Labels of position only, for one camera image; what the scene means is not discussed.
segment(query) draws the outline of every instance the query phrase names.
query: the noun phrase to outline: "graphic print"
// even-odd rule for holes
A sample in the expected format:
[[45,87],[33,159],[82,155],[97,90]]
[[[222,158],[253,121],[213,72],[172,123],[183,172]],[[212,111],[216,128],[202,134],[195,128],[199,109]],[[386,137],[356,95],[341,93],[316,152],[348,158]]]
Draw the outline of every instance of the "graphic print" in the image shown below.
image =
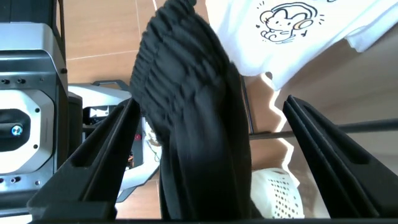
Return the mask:
[[[264,7],[264,1],[258,9]],[[305,37],[307,28],[314,22],[322,25],[323,14],[318,15],[317,9],[304,2],[293,2],[280,4],[271,10],[262,11],[260,21],[262,26],[261,36],[264,41],[275,44],[286,44],[292,42],[296,36]]]

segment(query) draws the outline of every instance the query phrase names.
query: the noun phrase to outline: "black metal rod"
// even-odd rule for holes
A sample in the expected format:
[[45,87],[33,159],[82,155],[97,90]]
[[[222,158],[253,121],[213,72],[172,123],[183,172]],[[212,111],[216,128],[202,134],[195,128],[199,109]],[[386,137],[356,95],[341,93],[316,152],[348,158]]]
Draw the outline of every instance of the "black metal rod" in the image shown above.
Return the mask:
[[[345,133],[370,133],[379,131],[398,131],[398,118],[383,119],[377,121],[365,121],[351,124],[340,124],[338,127]],[[278,133],[250,134],[250,140],[276,139],[294,137],[293,131],[281,131]]]
[[251,110],[250,110],[248,92],[247,92],[247,90],[246,90],[246,84],[245,84],[245,82],[244,82],[244,78],[243,78],[243,77],[241,77],[241,83],[242,83],[242,91],[243,91],[244,105],[246,106],[246,113],[248,114],[249,127],[250,127],[250,134],[254,134],[254,127],[253,127],[253,120],[252,120],[252,118],[251,118]]

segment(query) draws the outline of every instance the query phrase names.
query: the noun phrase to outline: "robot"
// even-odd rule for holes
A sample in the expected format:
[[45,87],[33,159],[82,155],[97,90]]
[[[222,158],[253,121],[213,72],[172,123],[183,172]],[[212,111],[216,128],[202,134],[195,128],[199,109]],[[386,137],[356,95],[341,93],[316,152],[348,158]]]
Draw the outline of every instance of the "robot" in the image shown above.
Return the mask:
[[[131,97],[120,80],[68,85],[67,74],[62,0],[0,1],[0,217],[28,214],[28,200]],[[142,118],[118,202],[158,169],[146,128]]]

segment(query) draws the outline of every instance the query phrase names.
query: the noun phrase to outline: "cartoon drawing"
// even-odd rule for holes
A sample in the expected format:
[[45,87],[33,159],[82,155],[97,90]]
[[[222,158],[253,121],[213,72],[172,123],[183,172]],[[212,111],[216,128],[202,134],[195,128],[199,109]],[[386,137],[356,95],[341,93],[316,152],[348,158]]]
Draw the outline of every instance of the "cartoon drawing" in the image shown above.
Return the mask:
[[277,44],[291,42],[299,33],[305,37],[307,34],[305,29],[314,23],[314,18],[317,16],[317,9],[304,2],[278,5],[270,11],[261,13],[260,21],[266,25],[266,30],[262,31],[261,35]]

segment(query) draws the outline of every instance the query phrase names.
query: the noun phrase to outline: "black cloth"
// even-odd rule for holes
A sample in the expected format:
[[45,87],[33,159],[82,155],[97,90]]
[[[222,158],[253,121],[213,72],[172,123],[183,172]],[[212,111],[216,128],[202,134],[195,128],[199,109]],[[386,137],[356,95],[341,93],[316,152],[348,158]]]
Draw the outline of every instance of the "black cloth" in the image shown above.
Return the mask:
[[239,73],[195,3],[169,0],[150,20],[131,93],[162,145],[162,218],[246,219],[251,153]]

